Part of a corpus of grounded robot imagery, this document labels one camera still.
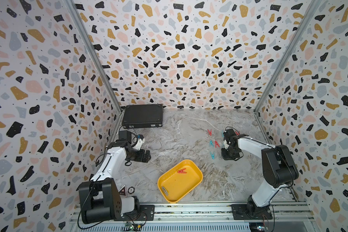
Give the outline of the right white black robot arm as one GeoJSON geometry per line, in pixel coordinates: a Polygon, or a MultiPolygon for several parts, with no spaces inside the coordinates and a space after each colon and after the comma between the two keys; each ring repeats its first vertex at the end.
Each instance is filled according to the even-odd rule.
{"type": "Polygon", "coordinates": [[[290,150],[285,145],[270,145],[257,141],[246,134],[224,133],[224,160],[238,161],[244,151],[262,160],[264,181],[250,195],[244,205],[232,205],[234,219],[271,219],[271,200],[282,188],[289,188],[299,177],[290,150]]]}

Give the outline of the yellow plastic storage box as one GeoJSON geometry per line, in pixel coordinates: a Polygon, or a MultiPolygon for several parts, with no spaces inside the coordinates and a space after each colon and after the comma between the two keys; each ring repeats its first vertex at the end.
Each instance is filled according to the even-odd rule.
{"type": "Polygon", "coordinates": [[[187,194],[194,190],[203,180],[203,173],[192,160],[183,160],[176,166],[164,173],[157,182],[157,186],[164,199],[170,204],[176,204],[187,194]],[[179,174],[177,171],[186,168],[186,174],[179,174]],[[166,188],[169,195],[162,191],[166,188]]]}

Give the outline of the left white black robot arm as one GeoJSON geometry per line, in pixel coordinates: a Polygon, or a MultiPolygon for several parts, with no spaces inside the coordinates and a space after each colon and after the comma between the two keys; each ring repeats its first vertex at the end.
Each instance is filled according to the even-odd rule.
{"type": "Polygon", "coordinates": [[[141,207],[136,196],[122,196],[116,186],[122,166],[133,161],[147,163],[151,160],[149,150],[132,146],[127,140],[119,140],[107,147],[105,158],[90,181],[78,188],[80,213],[78,219],[84,224],[101,223],[108,220],[137,219],[141,207]]]}

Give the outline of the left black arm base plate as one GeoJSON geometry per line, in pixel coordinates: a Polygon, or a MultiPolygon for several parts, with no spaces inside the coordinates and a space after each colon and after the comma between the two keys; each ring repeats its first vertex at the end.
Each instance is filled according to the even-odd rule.
{"type": "Polygon", "coordinates": [[[138,209],[119,215],[115,221],[153,221],[154,213],[154,205],[140,205],[138,209]]]}

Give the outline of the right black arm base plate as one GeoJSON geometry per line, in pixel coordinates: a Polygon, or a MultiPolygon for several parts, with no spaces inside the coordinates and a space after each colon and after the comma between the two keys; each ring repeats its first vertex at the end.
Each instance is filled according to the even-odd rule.
{"type": "Polygon", "coordinates": [[[254,204],[233,204],[231,212],[234,220],[262,220],[273,219],[269,206],[257,207],[254,204]]]}

